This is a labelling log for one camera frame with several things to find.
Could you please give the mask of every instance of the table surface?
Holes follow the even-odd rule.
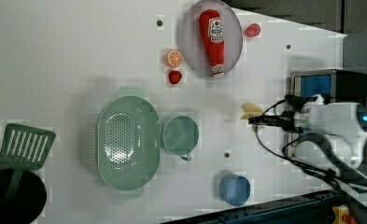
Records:
[[[345,36],[235,9],[244,30],[261,26],[244,37],[237,66],[213,80],[183,63],[172,87],[162,56],[178,49],[178,26],[196,2],[0,0],[0,147],[10,122],[57,133],[38,171],[49,197],[37,223],[157,223],[230,209],[218,196],[227,171],[250,180],[246,205],[327,188],[262,149],[240,105],[281,99],[292,70],[342,68]],[[142,88],[161,119],[189,115],[200,128],[192,161],[162,149],[144,194],[125,202],[99,176],[94,144],[99,112],[122,86]],[[261,138],[284,143],[277,128]]]

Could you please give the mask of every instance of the pink plate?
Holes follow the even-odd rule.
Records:
[[[180,47],[186,62],[200,75],[212,76],[200,33],[199,18],[208,9],[215,9],[221,16],[224,37],[224,73],[236,65],[242,51],[242,28],[232,9],[219,0],[203,0],[190,8],[180,31]]]

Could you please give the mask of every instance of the strawberry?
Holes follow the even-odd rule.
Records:
[[[182,79],[182,74],[179,71],[172,71],[169,73],[168,77],[169,81],[172,84],[176,85],[180,81],[180,79]]]

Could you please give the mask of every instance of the ketchup bottle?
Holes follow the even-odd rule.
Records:
[[[200,30],[215,78],[224,77],[224,39],[220,15],[209,9],[200,16]]]

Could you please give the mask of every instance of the spatula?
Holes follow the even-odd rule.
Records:
[[[10,123],[3,137],[0,163],[14,169],[5,199],[14,197],[23,171],[43,167],[55,133],[21,124]]]

